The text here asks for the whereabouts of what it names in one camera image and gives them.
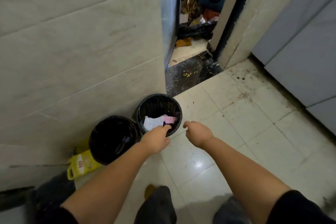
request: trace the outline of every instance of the trash can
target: trash can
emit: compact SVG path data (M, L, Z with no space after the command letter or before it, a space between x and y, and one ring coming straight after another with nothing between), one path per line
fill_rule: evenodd
M182 122L182 109L174 98L165 94L154 94L146 97L138 105L133 118L139 126L141 132L144 134L147 132L144 128L145 116L158 118L164 114L176 118L175 123L170 124L172 128L168 130L166 134L168 137L176 132Z
M95 161L108 165L140 140L140 130L132 120L110 116L92 130L89 148Z

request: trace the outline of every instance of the black sleeve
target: black sleeve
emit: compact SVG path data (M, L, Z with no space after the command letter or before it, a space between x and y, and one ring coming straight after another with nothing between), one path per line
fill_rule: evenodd
M283 194L269 214L267 224L275 223L333 223L312 201L300 192L291 190Z
M51 214L43 220L43 224L78 224L74 216L62 207L59 207L51 212Z

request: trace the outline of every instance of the hand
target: hand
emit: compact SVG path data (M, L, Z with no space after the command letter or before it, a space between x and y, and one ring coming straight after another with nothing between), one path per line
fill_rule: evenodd
M170 143L170 138L166 138L167 131L171 129L170 125L158 126L151 131L145 133L141 139L149 154L156 154L162 151Z
M202 148L205 141L214 137L210 128L197 121L186 121L183 128L188 128L185 135L198 148Z

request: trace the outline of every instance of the yellow plastic bag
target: yellow plastic bag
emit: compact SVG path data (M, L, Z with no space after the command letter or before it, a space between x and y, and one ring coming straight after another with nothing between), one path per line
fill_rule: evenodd
M95 161L90 150L77 154L69 159L68 179L73 180L81 175L101 168L103 165Z

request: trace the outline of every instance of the leg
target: leg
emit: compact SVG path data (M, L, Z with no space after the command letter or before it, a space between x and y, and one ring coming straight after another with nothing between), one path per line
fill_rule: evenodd
M250 220L242 209L239 201L230 197L215 213L212 224L250 224Z
M175 224L175 209L167 186L158 187L142 204L134 224Z

